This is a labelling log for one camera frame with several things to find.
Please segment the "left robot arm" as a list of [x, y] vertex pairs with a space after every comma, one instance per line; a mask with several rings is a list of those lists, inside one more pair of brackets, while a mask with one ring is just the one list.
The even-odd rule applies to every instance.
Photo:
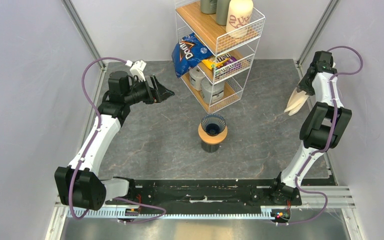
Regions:
[[111, 141], [131, 112], [132, 105], [161, 103], [175, 95], [155, 75], [141, 81], [125, 71], [112, 72], [108, 87], [80, 151], [67, 167], [58, 167], [54, 173], [63, 205], [97, 211], [106, 201], [117, 197], [124, 204], [132, 204], [137, 198], [137, 191], [133, 188], [134, 180], [125, 177], [99, 179], [101, 163]]

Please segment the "blue ribbed coffee dripper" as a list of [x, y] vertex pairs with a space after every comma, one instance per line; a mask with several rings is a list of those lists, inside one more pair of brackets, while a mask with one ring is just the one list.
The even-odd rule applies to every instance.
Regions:
[[202, 118], [201, 128], [207, 135], [214, 137], [225, 130], [226, 120], [217, 113], [211, 113]]

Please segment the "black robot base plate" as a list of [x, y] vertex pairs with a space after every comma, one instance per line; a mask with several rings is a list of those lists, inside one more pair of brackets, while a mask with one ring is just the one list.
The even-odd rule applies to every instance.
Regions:
[[324, 196], [323, 191], [315, 189], [317, 182], [307, 185], [305, 180], [294, 203], [274, 204], [270, 200], [274, 180], [131, 180], [123, 198], [139, 203], [140, 214], [215, 216], [260, 214], [266, 207], [302, 206], [304, 194]]

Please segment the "white canister lower shelf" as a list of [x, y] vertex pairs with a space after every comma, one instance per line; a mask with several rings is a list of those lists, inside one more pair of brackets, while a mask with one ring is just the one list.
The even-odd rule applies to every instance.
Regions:
[[205, 74], [196, 66], [189, 71], [190, 85], [197, 91], [201, 91], [201, 82], [205, 78]]

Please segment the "aluminium rail frame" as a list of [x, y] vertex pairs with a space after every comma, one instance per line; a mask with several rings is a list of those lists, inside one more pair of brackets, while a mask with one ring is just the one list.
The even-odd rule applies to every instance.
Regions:
[[[139, 183], [141, 202], [110, 200], [71, 211], [57, 201], [46, 239], [59, 240], [362, 240], [347, 186], [303, 186], [295, 201], [263, 200], [261, 183]], [[80, 221], [72, 213], [82, 216]]]

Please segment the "paper coffee filter stack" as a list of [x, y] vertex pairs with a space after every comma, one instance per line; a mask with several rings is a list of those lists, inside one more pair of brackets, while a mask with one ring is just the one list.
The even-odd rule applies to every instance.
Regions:
[[296, 114], [306, 103], [309, 95], [304, 91], [296, 87], [287, 102], [284, 113], [287, 113], [289, 116]]

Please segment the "yellow M&M candy bag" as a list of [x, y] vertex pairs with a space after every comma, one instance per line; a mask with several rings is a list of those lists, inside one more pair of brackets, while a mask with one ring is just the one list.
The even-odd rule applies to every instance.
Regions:
[[212, 73], [215, 72], [215, 70], [221, 69], [223, 67], [226, 67], [227, 65], [233, 64], [237, 62], [238, 59], [231, 55], [230, 53], [222, 54], [219, 57], [216, 57], [215, 55], [206, 58], [202, 60], [201, 62], [209, 69]]

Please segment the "dark glass carafe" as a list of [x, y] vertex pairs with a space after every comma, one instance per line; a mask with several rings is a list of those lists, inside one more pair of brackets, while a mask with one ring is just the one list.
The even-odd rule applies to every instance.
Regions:
[[205, 151], [205, 152], [208, 152], [208, 153], [214, 153], [216, 152], [220, 147], [220, 144], [217, 143], [217, 144], [209, 144], [209, 143], [206, 143], [205, 141], [201, 141], [201, 148]]

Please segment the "grey canister lower shelf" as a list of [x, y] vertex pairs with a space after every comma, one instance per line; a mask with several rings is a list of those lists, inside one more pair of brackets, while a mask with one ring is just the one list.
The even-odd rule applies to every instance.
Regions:
[[224, 97], [225, 82], [212, 85], [207, 79], [203, 79], [200, 83], [201, 97], [203, 101], [210, 105], [220, 101]]

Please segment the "cream white bottle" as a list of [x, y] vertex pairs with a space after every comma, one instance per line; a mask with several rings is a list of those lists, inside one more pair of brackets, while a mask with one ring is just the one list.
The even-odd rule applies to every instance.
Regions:
[[228, 7], [226, 32], [232, 38], [242, 38], [247, 34], [245, 27], [250, 23], [254, 3], [252, 0], [231, 0]]

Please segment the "wooden ring dripper stand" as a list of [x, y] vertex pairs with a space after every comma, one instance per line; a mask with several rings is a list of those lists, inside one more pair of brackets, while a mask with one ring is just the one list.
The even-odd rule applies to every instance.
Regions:
[[222, 143], [226, 139], [226, 137], [228, 135], [228, 127], [226, 126], [221, 133], [219, 133], [215, 136], [210, 136], [208, 133], [206, 133], [204, 131], [202, 124], [200, 123], [198, 126], [198, 135], [199, 135], [200, 139], [203, 142], [205, 142], [206, 144], [217, 145], [217, 144]]

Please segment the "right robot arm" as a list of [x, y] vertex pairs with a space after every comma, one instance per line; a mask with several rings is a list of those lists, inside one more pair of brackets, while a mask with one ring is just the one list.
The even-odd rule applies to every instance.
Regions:
[[317, 51], [289, 98], [285, 109], [289, 115], [295, 114], [310, 96], [316, 102], [301, 126], [296, 154], [268, 191], [269, 200], [276, 205], [298, 200], [304, 176], [319, 157], [338, 145], [351, 120], [352, 111], [338, 97], [337, 72], [332, 53]]

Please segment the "blue Doritos chip bag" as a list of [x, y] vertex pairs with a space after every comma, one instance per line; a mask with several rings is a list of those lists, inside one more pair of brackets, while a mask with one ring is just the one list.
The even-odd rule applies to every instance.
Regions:
[[182, 77], [212, 55], [195, 33], [184, 36], [177, 42], [171, 54], [177, 78]]

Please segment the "grey green bottle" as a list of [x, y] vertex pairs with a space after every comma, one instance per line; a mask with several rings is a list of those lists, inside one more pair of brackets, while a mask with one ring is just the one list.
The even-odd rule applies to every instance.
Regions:
[[200, 0], [200, 11], [206, 15], [215, 14], [217, 11], [217, 0]]
[[230, 0], [218, 0], [215, 21], [220, 26], [226, 26], [229, 13]]

